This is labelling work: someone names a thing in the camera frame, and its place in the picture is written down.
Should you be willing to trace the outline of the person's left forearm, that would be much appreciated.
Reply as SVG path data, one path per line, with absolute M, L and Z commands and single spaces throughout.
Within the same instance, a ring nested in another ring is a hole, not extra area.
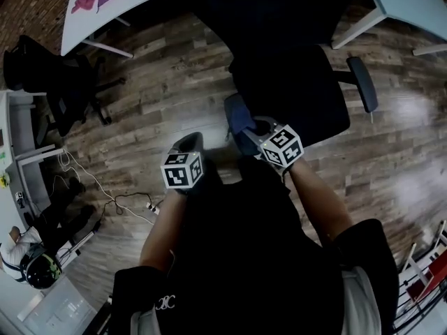
M 186 196 L 169 190 L 162 202 L 159 215 L 140 253 L 140 266 L 153 267 L 167 272 L 174 260 L 172 252 L 178 241 L 184 213 Z

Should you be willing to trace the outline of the white desk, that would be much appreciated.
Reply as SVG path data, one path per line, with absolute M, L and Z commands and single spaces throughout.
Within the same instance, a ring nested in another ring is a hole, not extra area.
M 53 144 L 36 147 L 31 122 L 34 96 L 24 91 L 0 91 L 0 229 L 27 227 L 25 215 L 34 217 L 50 205 L 40 163 L 63 153 Z
M 0 332 L 5 335 L 81 335 L 96 311 L 68 278 L 79 248 L 94 236 L 58 252 L 63 274 L 47 290 L 16 283 L 0 270 Z

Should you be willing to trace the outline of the red and white rack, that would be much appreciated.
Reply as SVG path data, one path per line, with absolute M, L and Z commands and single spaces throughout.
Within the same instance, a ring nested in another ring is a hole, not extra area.
M 447 221 L 440 222 L 433 242 L 422 255 L 416 255 L 416 246 L 412 243 L 399 273 L 394 335 L 407 335 L 447 299 Z

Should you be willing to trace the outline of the black mesh office chair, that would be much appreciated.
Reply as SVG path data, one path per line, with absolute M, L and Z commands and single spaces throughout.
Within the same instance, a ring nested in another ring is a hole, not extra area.
M 308 147 L 350 126 L 341 83 L 323 50 L 352 0 L 190 0 L 233 55 L 229 71 L 254 121 L 288 124 Z

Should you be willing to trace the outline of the person's right forearm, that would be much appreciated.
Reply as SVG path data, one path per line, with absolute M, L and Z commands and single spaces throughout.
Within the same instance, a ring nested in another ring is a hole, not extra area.
M 353 226 L 342 199 L 304 159 L 297 159 L 288 171 L 322 246 L 328 246 L 338 235 Z

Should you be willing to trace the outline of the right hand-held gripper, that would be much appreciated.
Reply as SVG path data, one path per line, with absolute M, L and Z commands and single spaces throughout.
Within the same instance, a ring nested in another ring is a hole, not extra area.
M 269 132 L 266 136 L 255 134 L 250 128 L 242 132 L 256 149 L 261 149 L 267 162 L 287 169 L 304 154 L 300 136 L 288 125 L 283 125 L 267 116 L 256 116 L 256 127 L 260 132 Z

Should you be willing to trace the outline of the blue cloth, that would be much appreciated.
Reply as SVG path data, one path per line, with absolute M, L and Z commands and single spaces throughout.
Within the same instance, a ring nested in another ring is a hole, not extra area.
M 256 129 L 256 122 L 242 99 L 236 99 L 231 104 L 230 128 L 235 135 L 245 128 Z

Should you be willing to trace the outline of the black office chair with hanger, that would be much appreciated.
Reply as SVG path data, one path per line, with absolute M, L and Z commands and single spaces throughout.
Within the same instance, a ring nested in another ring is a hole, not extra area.
M 64 137 L 75 122 L 86 122 L 89 106 L 104 126 L 112 123 L 110 117 L 103 115 L 97 94 L 125 84 L 126 79 L 99 85 L 98 75 L 104 63 L 103 57 L 92 65 L 82 54 L 55 55 L 34 39 L 21 35 L 17 45 L 3 54 L 3 77 L 13 91 L 44 93 L 54 118 L 47 130 L 56 129 Z

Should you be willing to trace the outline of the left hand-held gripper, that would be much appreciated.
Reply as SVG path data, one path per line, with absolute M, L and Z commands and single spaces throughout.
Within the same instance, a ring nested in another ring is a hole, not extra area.
M 203 150 L 201 132 L 185 135 L 174 143 L 161 163 L 161 174 L 167 189 L 184 195 L 199 194 L 205 174 Z

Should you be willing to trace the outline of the person's black top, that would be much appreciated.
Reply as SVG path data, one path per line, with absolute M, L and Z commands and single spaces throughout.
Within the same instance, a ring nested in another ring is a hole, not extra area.
M 166 273 L 115 274 L 109 335 L 390 335 L 399 279 L 381 222 L 322 246 L 277 171 L 253 157 L 238 168 L 224 184 L 208 162 L 199 194 L 185 195 Z

